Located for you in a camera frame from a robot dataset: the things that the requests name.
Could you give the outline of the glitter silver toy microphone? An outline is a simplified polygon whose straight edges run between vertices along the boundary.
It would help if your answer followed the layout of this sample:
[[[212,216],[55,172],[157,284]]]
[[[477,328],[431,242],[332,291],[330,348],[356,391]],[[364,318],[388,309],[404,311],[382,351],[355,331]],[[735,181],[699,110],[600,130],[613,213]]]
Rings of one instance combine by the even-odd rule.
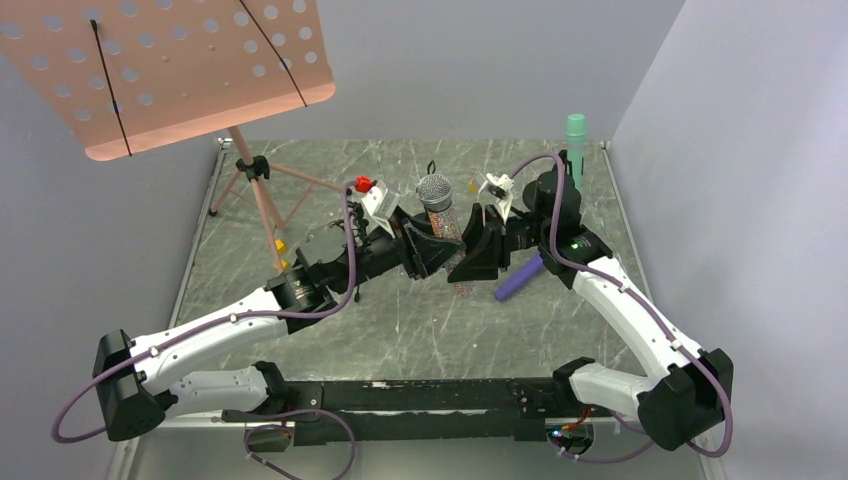
[[[440,173],[427,174],[420,179],[416,194],[428,215],[434,235],[442,239],[461,240],[459,222],[453,208],[453,188],[448,178]],[[453,273],[464,259],[465,247],[462,247],[444,264],[446,273]],[[470,282],[455,282],[452,285],[460,298],[468,298],[473,293]]]

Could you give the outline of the teal toy microphone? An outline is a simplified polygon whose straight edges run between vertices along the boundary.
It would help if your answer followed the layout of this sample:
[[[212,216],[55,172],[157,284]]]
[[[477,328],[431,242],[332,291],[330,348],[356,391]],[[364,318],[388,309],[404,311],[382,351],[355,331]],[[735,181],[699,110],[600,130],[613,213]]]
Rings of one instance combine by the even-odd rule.
[[[565,136],[567,141],[567,161],[570,164],[571,178],[575,188],[582,191],[584,146],[587,136],[587,121],[584,114],[569,114],[566,119]]]

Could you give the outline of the black shock mount tripod stand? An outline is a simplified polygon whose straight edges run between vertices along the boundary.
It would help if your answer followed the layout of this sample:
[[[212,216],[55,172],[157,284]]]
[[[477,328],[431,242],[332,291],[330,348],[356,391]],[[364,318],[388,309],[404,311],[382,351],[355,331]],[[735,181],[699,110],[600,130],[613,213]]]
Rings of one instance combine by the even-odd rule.
[[[369,222],[365,217],[365,210],[361,203],[353,198],[352,191],[347,190],[346,206],[348,208],[348,218],[352,224],[352,233],[355,237],[355,256],[356,261],[353,265],[359,268],[359,258],[368,246],[368,225]]]

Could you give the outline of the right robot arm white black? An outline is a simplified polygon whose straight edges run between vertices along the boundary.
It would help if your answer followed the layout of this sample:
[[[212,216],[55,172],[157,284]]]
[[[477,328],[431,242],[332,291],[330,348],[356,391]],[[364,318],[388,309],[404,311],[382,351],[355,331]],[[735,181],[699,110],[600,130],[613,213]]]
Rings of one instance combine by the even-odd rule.
[[[547,271],[604,318],[643,369],[635,375],[574,360],[556,372],[565,394],[636,420],[665,450],[688,445],[703,456],[726,454],[734,433],[729,355],[703,349],[632,283],[612,249],[582,223],[581,195],[568,174],[551,170],[527,184],[524,210],[513,206],[513,186],[506,174],[471,181],[470,191],[492,202],[474,205],[466,254],[451,280],[495,278],[514,251],[537,248]]]

